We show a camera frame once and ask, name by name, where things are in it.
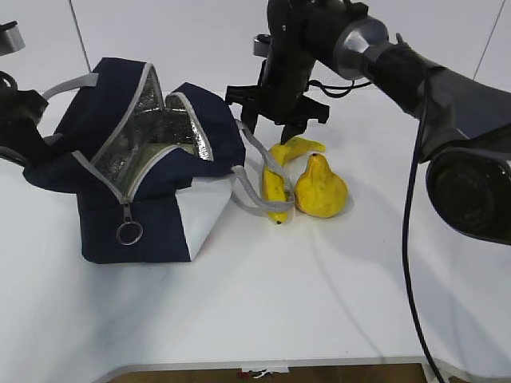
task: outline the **silver insulated lining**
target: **silver insulated lining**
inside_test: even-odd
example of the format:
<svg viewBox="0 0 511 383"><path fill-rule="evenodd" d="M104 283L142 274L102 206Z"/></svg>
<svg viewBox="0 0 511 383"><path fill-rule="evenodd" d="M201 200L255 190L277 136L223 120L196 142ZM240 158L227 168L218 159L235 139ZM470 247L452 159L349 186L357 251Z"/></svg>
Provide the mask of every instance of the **silver insulated lining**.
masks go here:
<svg viewBox="0 0 511 383"><path fill-rule="evenodd" d="M109 141L96 154L93 165L117 187L133 158L149 144L178 145L202 160L213 160L208 139L188 100L171 94L165 107L153 67L128 120Z"/></svg>

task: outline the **yellow banana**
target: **yellow banana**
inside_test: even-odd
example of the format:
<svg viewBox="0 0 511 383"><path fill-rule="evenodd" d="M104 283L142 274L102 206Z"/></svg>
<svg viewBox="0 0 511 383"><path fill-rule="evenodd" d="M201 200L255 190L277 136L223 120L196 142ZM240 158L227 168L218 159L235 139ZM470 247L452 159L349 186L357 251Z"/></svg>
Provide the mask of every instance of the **yellow banana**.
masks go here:
<svg viewBox="0 0 511 383"><path fill-rule="evenodd" d="M308 152L325 152L325 150L325 145L319 142L305 140L301 137L293 137L285 145L274 145L273 148L270 149L270 153L281 166L284 166ZM287 201L287 195L284 191L284 180L267 167L264 167L263 170L263 197L266 201ZM268 213L271 220L279 225L287 221L288 214L287 212Z"/></svg>

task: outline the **bag handle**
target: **bag handle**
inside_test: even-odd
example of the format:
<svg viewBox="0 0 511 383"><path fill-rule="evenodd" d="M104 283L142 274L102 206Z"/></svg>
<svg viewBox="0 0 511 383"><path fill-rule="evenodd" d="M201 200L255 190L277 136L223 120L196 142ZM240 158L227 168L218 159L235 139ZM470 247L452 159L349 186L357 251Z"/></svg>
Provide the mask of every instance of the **bag handle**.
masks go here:
<svg viewBox="0 0 511 383"><path fill-rule="evenodd" d="M57 96L59 93L67 92L69 90L75 90L79 88L90 88L95 87L97 84L97 78L99 77L98 73L87 73L85 76L80 76L74 78L73 80L69 80L66 82L62 82L59 85L55 85L52 89L48 89L46 92L42 94L45 100L49 100L53 96Z"/></svg>
<svg viewBox="0 0 511 383"><path fill-rule="evenodd" d="M250 180L248 179L247 171L245 167L241 165L236 165L232 168L232 172L236 175L236 178L240 180L243 185L247 195L250 197L253 203L257 207L260 207L266 211L280 213L291 210L295 206L295 190L293 188L293 184L289 179L286 171L282 166L277 163L273 155L266 150L266 148L261 144L252 134L250 129L246 124L241 122L240 120L236 120L238 125L238 129L243 132L245 137L247 137L248 142L261 153L263 157L264 164L270 169L271 172L281 176L284 180L284 191L288 195L288 200L286 202L278 202L278 201L266 201L262 199L257 191L252 186Z"/></svg>

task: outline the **yellow pear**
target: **yellow pear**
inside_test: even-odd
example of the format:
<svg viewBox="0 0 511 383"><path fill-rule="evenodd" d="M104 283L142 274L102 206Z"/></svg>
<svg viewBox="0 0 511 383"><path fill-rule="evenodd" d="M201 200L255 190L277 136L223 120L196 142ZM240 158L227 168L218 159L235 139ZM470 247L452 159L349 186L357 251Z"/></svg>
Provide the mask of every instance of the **yellow pear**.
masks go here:
<svg viewBox="0 0 511 383"><path fill-rule="evenodd" d="M295 189L296 206L314 217L330 218L341 212L348 200L346 183L330 169L325 156L312 154L307 170Z"/></svg>

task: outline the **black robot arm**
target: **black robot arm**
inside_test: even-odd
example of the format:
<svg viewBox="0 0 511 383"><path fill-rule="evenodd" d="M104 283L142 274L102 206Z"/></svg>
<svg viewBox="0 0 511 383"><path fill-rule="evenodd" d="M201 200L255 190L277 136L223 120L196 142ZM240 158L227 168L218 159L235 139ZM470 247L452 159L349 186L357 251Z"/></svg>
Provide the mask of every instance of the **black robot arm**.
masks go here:
<svg viewBox="0 0 511 383"><path fill-rule="evenodd" d="M255 40L267 56L258 85L228 87L226 101L283 124L282 142L310 119L325 123L328 107L303 95L316 61L347 80L367 78L405 113L428 113L419 159L430 162L427 188L438 214L464 235L511 244L511 94L429 61L368 7L348 0L270 0L270 35ZM430 84L425 94L425 79Z"/></svg>

